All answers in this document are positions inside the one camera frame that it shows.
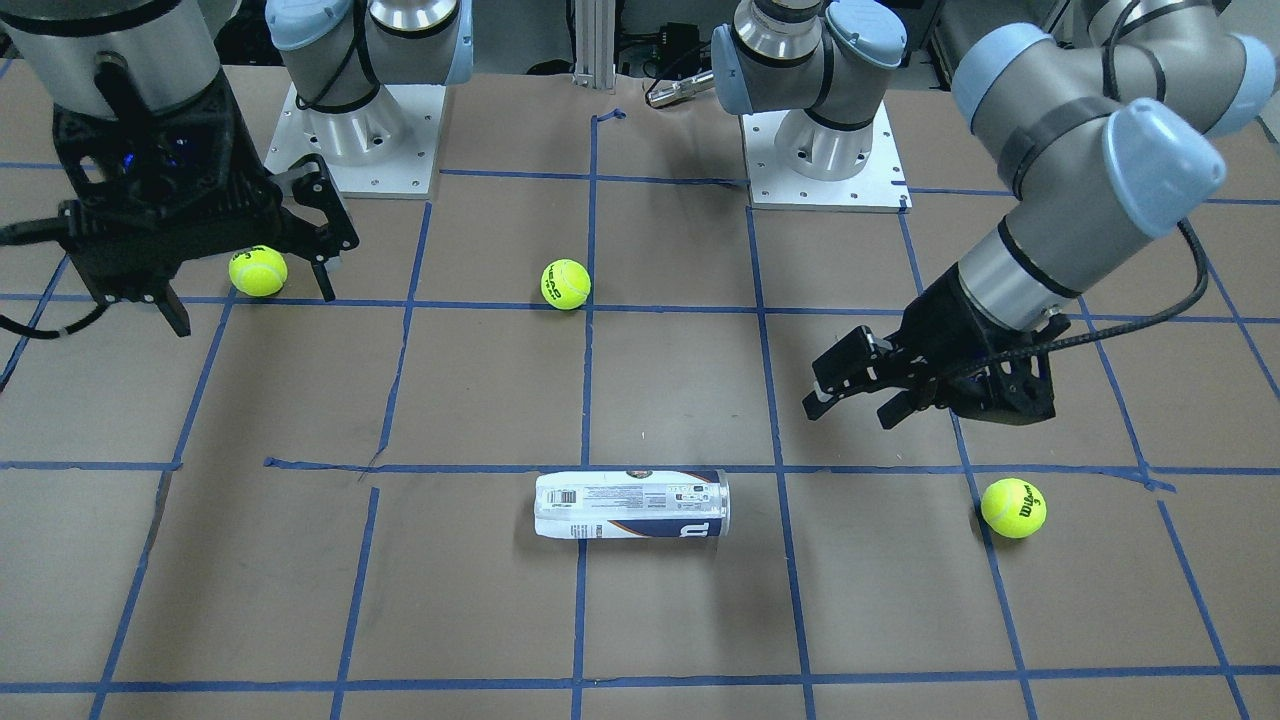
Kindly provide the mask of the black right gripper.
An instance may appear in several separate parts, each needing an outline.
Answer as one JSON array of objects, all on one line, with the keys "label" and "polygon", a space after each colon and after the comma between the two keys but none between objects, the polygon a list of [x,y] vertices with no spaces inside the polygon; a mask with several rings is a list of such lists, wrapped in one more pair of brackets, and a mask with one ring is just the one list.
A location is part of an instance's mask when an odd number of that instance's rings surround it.
[{"label": "black right gripper", "polygon": [[[54,113],[76,193],[61,243],[91,295],[154,306],[188,337],[189,314],[170,283],[180,265],[270,242],[308,261],[323,300],[337,300],[329,266],[360,238],[320,154],[269,179],[225,76],[169,109],[148,108],[131,76],[96,76],[93,87],[106,117]],[[287,199],[324,223],[297,217]]]}]

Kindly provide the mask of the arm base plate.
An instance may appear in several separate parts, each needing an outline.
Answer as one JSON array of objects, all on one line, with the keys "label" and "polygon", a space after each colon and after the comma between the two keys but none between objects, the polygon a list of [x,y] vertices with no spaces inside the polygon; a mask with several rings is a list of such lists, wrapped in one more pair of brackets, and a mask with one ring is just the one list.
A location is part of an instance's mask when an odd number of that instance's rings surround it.
[{"label": "arm base plate", "polygon": [[264,164],[282,173],[316,152],[347,199],[433,197],[447,87],[393,85],[366,106],[342,114],[301,110],[285,96]]},{"label": "arm base plate", "polygon": [[759,210],[900,213],[913,206],[887,106],[837,131],[803,110],[740,117],[750,204]]}]

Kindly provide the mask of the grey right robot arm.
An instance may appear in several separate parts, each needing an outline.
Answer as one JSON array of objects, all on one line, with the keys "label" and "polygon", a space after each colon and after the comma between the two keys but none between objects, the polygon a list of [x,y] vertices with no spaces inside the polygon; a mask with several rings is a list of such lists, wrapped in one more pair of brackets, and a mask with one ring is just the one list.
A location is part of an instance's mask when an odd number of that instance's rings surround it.
[{"label": "grey right robot arm", "polygon": [[233,1],[5,1],[3,31],[52,100],[52,146],[74,190],[54,217],[3,228],[3,246],[55,243],[93,300],[60,340],[113,304],[154,305],[178,336],[172,281],[196,259],[255,245],[307,261],[323,299],[358,236],[333,176],[404,149],[392,88],[467,82],[468,1],[269,1],[264,19],[294,86],[307,150],[259,158],[215,45]]}]

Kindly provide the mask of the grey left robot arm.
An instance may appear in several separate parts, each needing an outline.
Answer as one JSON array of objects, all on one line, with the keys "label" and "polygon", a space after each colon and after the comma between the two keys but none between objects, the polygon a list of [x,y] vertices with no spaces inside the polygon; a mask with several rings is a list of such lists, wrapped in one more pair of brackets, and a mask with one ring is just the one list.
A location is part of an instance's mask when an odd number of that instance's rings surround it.
[{"label": "grey left robot arm", "polygon": [[[906,306],[896,332],[858,327],[813,363],[810,419],[892,388],[877,413],[886,429],[928,407],[1046,421],[1052,352],[1166,322],[1203,296],[1204,254],[1187,220],[1225,181],[1212,138],[1277,92],[1277,56],[1226,29],[1210,1],[1087,1],[1084,18],[1085,47],[1018,22],[963,53],[952,96],[1018,204]],[[902,22],[876,1],[741,1],[710,41],[721,106],[786,111],[786,163],[823,181],[858,170],[904,51]],[[1174,231],[1196,261],[1187,299],[1068,334],[1066,305]]]}]

